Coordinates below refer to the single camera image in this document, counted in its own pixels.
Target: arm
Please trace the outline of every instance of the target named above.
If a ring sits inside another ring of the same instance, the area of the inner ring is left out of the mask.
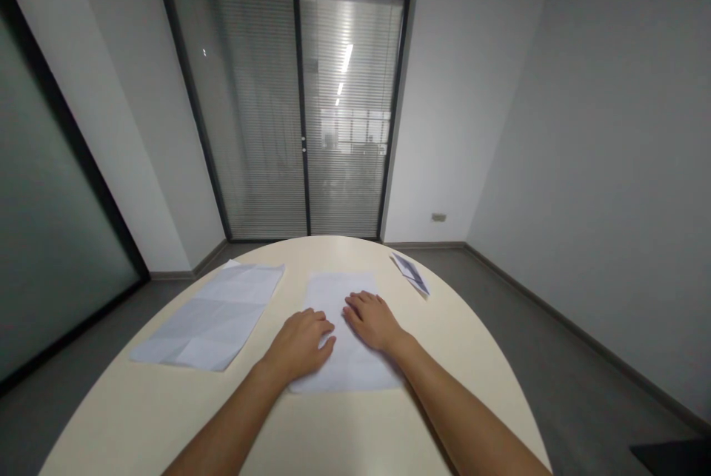
[[[460,474],[550,476],[496,415],[400,327],[382,298],[360,292],[346,302],[346,320],[400,367]]]
[[[318,342],[332,330],[326,315],[311,308],[289,317],[264,357],[163,475],[237,474],[281,392],[326,363],[336,338],[320,349]]]

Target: glass wall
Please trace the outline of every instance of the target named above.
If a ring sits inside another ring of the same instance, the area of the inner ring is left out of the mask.
[[[0,21],[0,380],[141,276]]]
[[[379,239],[409,0],[165,0],[228,239]]]

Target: hand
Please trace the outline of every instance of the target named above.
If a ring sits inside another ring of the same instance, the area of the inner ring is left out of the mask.
[[[323,312],[312,308],[294,313],[287,319],[261,359],[289,384],[301,376],[319,370],[333,352],[336,337],[329,337],[322,348],[318,342],[323,334],[333,331],[333,325]]]
[[[385,301],[368,292],[351,293],[343,314],[348,324],[366,345],[390,353],[393,345],[407,335]]]

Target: sheet of paper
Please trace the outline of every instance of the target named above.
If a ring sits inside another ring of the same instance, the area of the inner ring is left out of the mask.
[[[406,260],[401,255],[395,254],[394,252],[390,253],[390,257],[395,261],[395,265],[398,266],[400,272],[402,272],[402,275],[410,281],[415,289],[427,296],[430,296],[430,288],[427,286],[427,283],[424,281],[424,278],[422,278],[422,275],[412,261]]]
[[[131,351],[131,359],[225,370],[247,342],[283,274],[284,265],[228,261],[147,341]]]
[[[367,391],[402,385],[398,373],[380,352],[368,348],[349,328],[342,315],[351,292],[378,292],[371,272],[320,272],[311,275],[304,308],[323,310],[333,323],[336,345],[325,365],[315,374],[293,382],[293,392]],[[329,335],[324,336],[321,344]]]

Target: white wall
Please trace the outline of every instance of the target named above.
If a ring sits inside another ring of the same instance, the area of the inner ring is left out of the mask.
[[[89,0],[195,267],[224,239],[163,0]]]
[[[223,235],[162,1],[19,1],[149,268],[194,267]],[[387,241],[466,236],[542,1],[416,0]]]
[[[416,0],[386,241],[466,237],[542,4]]]
[[[547,0],[469,242],[711,422],[711,0]]]
[[[17,0],[148,268],[190,268],[88,0]]]

